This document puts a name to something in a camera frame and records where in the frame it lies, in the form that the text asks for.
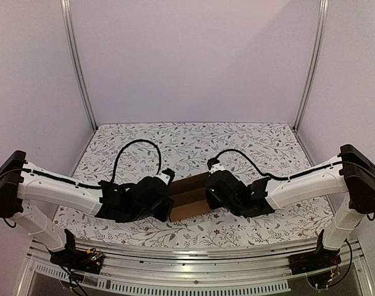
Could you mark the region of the brown cardboard box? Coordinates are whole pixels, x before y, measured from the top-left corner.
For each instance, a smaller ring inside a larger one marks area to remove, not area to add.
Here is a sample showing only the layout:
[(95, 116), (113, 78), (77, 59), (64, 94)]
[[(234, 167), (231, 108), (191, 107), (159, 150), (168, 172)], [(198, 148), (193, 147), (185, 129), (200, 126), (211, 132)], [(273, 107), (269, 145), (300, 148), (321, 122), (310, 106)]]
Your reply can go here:
[(211, 212), (204, 186), (209, 175), (201, 173), (171, 183), (170, 197), (174, 201), (170, 212), (171, 222)]

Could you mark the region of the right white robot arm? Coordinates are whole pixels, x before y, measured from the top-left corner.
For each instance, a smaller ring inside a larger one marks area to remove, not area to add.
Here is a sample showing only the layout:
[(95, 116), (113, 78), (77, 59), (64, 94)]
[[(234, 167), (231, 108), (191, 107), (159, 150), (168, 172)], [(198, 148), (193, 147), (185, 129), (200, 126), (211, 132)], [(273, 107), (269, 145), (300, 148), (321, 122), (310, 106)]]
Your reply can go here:
[(218, 157), (211, 158), (207, 166), (209, 206), (226, 208), (244, 218), (273, 213), (322, 195), (343, 194), (344, 201), (320, 236), (319, 247), (309, 256), (315, 269), (329, 263), (360, 221), (375, 213), (375, 164), (350, 144), (341, 146), (339, 154), (329, 160), (290, 176), (260, 172), (260, 179), (250, 185), (226, 170)]

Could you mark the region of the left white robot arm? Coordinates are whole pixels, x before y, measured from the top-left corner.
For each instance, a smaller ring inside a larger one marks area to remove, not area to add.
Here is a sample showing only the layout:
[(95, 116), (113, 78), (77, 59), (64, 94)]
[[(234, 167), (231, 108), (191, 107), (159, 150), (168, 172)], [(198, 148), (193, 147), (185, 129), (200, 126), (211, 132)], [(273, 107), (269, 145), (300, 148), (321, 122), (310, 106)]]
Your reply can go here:
[(26, 161), (26, 153), (16, 150), (0, 167), (0, 218), (21, 225), (69, 268), (77, 267), (82, 256), (69, 243), (73, 235), (56, 226), (33, 201), (74, 208), (88, 216), (128, 223), (147, 217), (166, 221), (173, 206), (171, 169), (146, 176), (138, 183), (112, 181), (84, 183), (46, 171)]

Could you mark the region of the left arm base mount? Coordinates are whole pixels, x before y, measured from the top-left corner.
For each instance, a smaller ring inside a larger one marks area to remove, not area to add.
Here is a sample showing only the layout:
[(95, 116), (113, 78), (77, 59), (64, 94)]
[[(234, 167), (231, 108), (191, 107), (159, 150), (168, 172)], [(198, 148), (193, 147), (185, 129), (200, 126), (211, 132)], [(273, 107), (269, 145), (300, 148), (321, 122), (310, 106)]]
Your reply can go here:
[(66, 241), (62, 250), (51, 254), (51, 263), (65, 267), (68, 270), (84, 271), (92, 274), (100, 274), (104, 262), (104, 253), (96, 248), (78, 250), (75, 236), (68, 230), (64, 230)]

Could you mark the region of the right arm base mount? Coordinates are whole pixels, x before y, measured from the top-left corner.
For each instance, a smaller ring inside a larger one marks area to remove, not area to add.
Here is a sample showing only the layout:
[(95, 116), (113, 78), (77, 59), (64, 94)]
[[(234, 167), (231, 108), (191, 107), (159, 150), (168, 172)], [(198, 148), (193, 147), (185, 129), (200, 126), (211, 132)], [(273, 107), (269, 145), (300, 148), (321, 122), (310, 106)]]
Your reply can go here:
[(316, 241), (316, 248), (310, 252), (298, 253), (288, 257), (289, 268), (293, 275), (330, 268), (341, 263), (340, 250), (327, 250), (323, 245), (324, 230)]

